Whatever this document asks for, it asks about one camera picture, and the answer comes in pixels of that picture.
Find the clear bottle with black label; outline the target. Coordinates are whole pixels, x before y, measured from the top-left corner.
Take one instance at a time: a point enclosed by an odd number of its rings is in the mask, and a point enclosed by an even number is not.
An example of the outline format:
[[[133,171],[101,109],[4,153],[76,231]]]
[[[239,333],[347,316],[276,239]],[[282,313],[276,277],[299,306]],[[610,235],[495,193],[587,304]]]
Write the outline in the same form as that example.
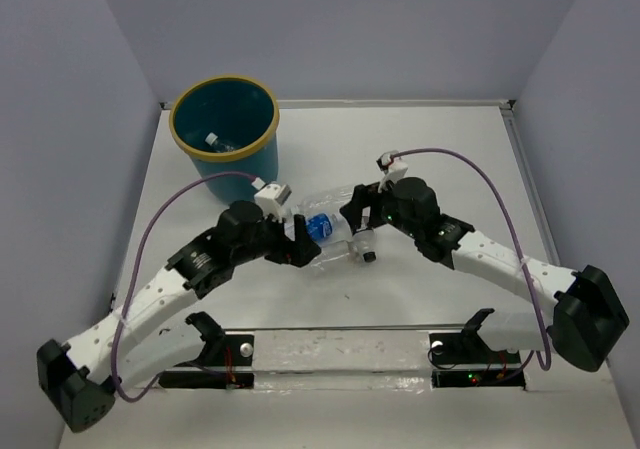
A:
[[[369,264],[377,260],[376,234],[373,229],[356,232],[352,236],[351,247],[356,261]]]

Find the tall clear bottle white cap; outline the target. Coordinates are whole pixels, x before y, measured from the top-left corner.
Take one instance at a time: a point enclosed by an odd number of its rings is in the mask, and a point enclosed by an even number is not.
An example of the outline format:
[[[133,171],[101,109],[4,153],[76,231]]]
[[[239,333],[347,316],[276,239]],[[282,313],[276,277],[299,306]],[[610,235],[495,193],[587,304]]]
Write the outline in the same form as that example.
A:
[[[245,146],[236,144],[235,142],[220,137],[213,132],[210,132],[205,136],[204,143],[210,152],[217,154],[243,151],[245,149]]]

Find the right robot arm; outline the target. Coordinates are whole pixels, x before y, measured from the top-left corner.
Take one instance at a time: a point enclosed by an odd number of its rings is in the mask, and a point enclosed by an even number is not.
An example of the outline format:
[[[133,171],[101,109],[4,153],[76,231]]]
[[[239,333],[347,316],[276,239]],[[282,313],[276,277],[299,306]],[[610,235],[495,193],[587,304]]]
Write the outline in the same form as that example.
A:
[[[389,224],[411,238],[428,260],[476,276],[534,307],[505,321],[464,332],[462,353],[482,361],[494,351],[541,351],[546,343],[572,366],[596,372],[629,326],[629,317],[608,275],[588,265],[558,267],[517,253],[471,224],[443,213],[435,191],[417,177],[382,188],[358,185],[341,215],[352,231]]]

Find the blue label Pocari bottle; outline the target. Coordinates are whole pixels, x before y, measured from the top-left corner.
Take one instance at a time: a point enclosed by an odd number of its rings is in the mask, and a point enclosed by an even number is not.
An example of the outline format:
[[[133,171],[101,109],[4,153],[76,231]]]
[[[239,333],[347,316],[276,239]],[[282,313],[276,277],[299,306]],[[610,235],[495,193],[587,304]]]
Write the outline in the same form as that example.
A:
[[[339,213],[318,213],[306,220],[306,230],[320,247],[347,242],[351,238],[348,223]]]

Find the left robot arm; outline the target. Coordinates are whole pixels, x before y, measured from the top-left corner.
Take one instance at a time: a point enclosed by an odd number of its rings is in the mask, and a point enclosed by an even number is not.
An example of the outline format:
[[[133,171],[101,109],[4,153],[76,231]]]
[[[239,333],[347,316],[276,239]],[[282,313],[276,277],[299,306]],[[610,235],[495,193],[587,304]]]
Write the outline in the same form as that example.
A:
[[[64,343],[51,339],[36,352],[38,382],[67,427],[83,432],[116,402],[123,381],[116,370],[123,357],[168,319],[232,278],[236,267],[264,258],[307,266],[321,252],[294,218],[294,235],[253,202],[236,201],[204,231],[171,256],[128,304]]]

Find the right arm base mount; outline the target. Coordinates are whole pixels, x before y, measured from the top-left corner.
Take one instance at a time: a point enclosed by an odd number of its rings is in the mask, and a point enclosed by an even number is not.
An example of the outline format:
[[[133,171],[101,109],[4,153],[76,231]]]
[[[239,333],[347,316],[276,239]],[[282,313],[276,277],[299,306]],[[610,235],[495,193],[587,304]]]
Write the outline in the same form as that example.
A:
[[[433,388],[526,388],[520,355],[494,351],[480,337],[483,323],[494,313],[494,309],[480,309],[457,332],[429,334],[427,359]]]

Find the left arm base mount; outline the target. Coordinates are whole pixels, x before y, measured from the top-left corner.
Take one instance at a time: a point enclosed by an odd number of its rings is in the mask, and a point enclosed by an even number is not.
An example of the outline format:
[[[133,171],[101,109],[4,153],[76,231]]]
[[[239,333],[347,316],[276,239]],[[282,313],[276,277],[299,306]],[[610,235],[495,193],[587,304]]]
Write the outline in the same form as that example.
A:
[[[197,354],[165,370],[157,383],[164,389],[240,390],[254,387],[255,335],[225,331],[206,312],[191,313],[184,328],[196,335]]]

